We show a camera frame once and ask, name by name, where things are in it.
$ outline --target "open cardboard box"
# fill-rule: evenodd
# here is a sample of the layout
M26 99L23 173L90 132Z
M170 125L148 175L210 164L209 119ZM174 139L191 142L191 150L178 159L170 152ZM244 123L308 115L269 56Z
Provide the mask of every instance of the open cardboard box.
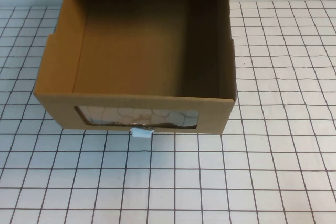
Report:
M34 94L68 129L222 133L229 0L64 0Z

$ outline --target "white grid surface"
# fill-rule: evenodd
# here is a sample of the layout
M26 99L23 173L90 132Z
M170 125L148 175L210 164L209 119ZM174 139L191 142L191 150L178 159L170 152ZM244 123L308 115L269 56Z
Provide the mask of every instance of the white grid surface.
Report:
M0 8L0 224L330 224L336 2L231 3L222 135L64 130L32 95L59 7Z

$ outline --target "box side wall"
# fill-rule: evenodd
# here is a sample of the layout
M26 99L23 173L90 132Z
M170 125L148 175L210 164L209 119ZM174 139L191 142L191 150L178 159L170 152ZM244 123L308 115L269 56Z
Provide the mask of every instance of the box side wall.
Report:
M236 66L229 8L229 0L218 0L219 95L236 100Z
M199 99L176 97L110 96L110 95L37 95L49 114L66 129L129 130L130 127L87 125L76 106L107 108L138 108L165 110L198 110L195 129L154 128L159 132L222 133L234 106L229 99Z
M55 33L39 68L35 93L72 93L77 74L88 0L64 0Z

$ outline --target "white clip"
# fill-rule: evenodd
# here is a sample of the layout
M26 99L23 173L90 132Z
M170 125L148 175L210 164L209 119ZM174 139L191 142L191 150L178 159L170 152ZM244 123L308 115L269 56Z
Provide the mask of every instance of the white clip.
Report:
M140 128L132 128L131 129L133 137L140 137L140 138L151 138L154 130L145 130Z

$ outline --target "grid square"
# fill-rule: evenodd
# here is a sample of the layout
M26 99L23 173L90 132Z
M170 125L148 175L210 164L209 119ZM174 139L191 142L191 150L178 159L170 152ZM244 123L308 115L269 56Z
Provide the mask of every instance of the grid square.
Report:
M198 168L197 152L176 152L176 168L193 169Z
M148 189L125 189L123 209L147 209Z
M314 136L293 136L297 152L319 152Z
M259 94L262 105L282 104L280 92L260 92Z
M263 106L265 119L286 119L286 113L283 106Z
M0 189L0 208L15 208L20 189Z
M35 224L37 222L39 215L38 210L15 210L13 219L11 221L12 224Z
M22 120L17 131L19 134L37 134L40 132L42 120Z
M24 109L25 106L23 105L6 106L2 114L2 119L21 119Z
M148 188L149 170L126 170L125 187L126 188Z
M272 67L271 60L267 57L252 57L253 67Z
M200 188L198 170L176 170L175 187L176 188Z
M294 68L274 68L277 78L279 79L296 79Z
M276 80L257 80L258 89L260 92L274 92L279 91L278 83Z
M143 161L139 162L138 166L136 166L134 164L135 161L133 161L133 159L135 160L141 160L141 159L137 159L137 157L134 156L130 157L130 154L131 153L129 153L129 160L128 160L130 162L130 166L142 167L144 165L148 165L149 167L149 159L147 157ZM102 168L125 168L126 157L127 157L126 152L105 152Z
M245 151L244 136L224 135L223 150L224 151Z
M176 224L202 224L200 211L178 211L175 219Z
M276 171L281 190L304 190L305 185L300 172Z
M267 136L245 136L246 146L249 152L269 152Z
M285 214L282 212L260 212L259 221L260 224L284 224L286 223Z
M319 32L319 35L336 35L336 31L333 29L332 26L318 26L317 30Z
M251 177L254 189L279 189L277 176L274 171L252 170Z
M247 170L227 170L226 180L227 189L252 189L250 172Z
M249 169L246 153L243 152L227 152L224 154L226 169Z
M0 151L9 151L13 140L14 135L3 135L0 139Z
M295 153L273 153L273 159L277 170L299 170Z
M331 26L329 18L313 18L313 22L316 26Z
M264 35L264 31L262 29L262 27L245 27L246 30L246 35L247 36L263 36Z
M311 121L316 135L336 135L336 129L330 120L312 120Z
M264 36L248 36L249 46L265 46L266 40Z
M276 54L273 53L272 47L269 48L271 52L271 56L277 56L277 57L272 57L272 63L275 67L292 67L292 62L290 60L290 57L284 56L287 55L287 50L285 46L274 46L274 48L277 50Z
M76 210L69 210L65 224L71 223L81 223L81 224L90 224L92 219L92 210L83 210L83 211L76 211Z
M265 135L266 128L263 120L243 120L245 134L247 135Z
M127 151L129 142L128 135L108 135L106 141L106 151Z
M336 152L335 136L317 136L316 139L321 152Z
M323 160L327 170L336 170L336 153L323 153Z
M293 135L314 135L308 120L289 120L289 126Z
M201 192L194 189L177 189L175 191L176 209L200 210Z
M274 9L261 9L259 10L261 17L275 17L276 13Z
M152 149L153 151L173 151L174 135L154 135Z
M71 188L75 177L75 170L52 170L48 187Z
M220 224L229 223L228 212L223 211L204 211L203 212L203 223L204 224Z
M64 224L65 210L42 210L39 224Z
M176 135L177 151L197 151L197 135Z
M257 4L258 4L258 8L259 9L274 8L273 2L271 2L271 1L267 1L267 2L260 2L260 1L258 1Z
M238 92L238 98L241 105L260 105L258 92Z
M78 168L100 168L103 152L81 152Z
M121 188L124 181L124 170L104 169L100 174L99 187L102 188Z
M270 153L248 153L250 168L252 170L273 170L272 155Z
M302 223L304 224L314 224L312 213L310 212L287 212L286 213L288 223Z
M312 119L332 119L328 107L307 106L307 108Z
M286 105L285 109L289 119L309 119L308 110L305 105Z
M269 135L289 135L287 120L265 120Z
M230 210L256 210L254 196L251 190L228 190L228 196Z
M307 190L331 190L326 172L302 172Z
M39 135L37 138L36 151L55 151L59 142L59 135Z
M305 191L282 191L285 211L309 211L309 203Z
M309 191L308 196L313 211L335 211L336 201L331 191Z
M98 189L96 208L119 209L121 198L122 189Z
M245 92L257 91L256 81L255 80L241 80L241 79L238 79L237 80L237 88L240 91L245 91Z
M151 188L174 188L174 170L151 170Z
M99 170L78 170L73 186L76 188L96 188L98 186L99 174Z
M326 101L322 93L305 92L305 93L302 93L302 96L307 105L325 105L326 104Z
M324 170L324 164L320 153L298 153L302 170Z
M29 168L50 169L53 166L55 152L33 152Z
M294 152L291 136L269 136L273 152Z
M174 168L174 152L152 152L152 168Z
M54 168L76 168L79 152L58 152Z
M41 208L45 189L22 189L17 208Z
M202 206L204 210L227 210L225 190L202 190Z
M254 79L253 68L236 68L236 78L237 79Z
M151 189L149 195L150 209L174 209L174 190Z
M260 106L240 106L243 119L263 119L264 115L262 113Z
M69 208L90 209L94 207L96 189L74 189L72 190Z
M49 180L50 170L29 169L23 187L46 188Z
M314 212L314 219L316 223L332 223L336 218L334 212Z
M20 188L26 175L25 170L3 170L0 179L0 187Z
M223 169L223 155L221 152L200 152L201 169Z
M316 79L316 75L313 68L309 67L295 67L295 73L298 79ZM307 84L305 81L313 81L314 80L298 80L300 87L306 89Z
M256 191L257 208L259 211L282 211L280 193L278 191Z
M31 154L31 152L10 152L6 168L27 168L32 156Z
M225 172L223 170L201 170L201 183L204 189L225 189Z

